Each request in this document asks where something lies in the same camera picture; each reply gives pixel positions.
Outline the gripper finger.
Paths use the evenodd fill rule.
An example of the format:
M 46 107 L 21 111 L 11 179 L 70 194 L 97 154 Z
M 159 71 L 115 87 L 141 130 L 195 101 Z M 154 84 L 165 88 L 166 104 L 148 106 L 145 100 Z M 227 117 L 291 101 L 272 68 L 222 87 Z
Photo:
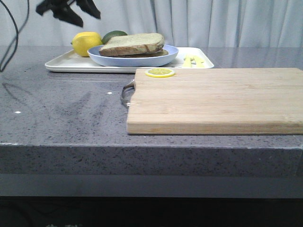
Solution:
M 36 6 L 36 12 L 41 16 L 47 11 L 52 11 L 55 19 L 83 27 L 83 20 L 71 9 L 67 0 L 44 0 Z
M 76 0 L 76 5 L 90 16 L 93 16 L 96 19 L 101 19 L 101 12 L 97 9 L 93 0 Z

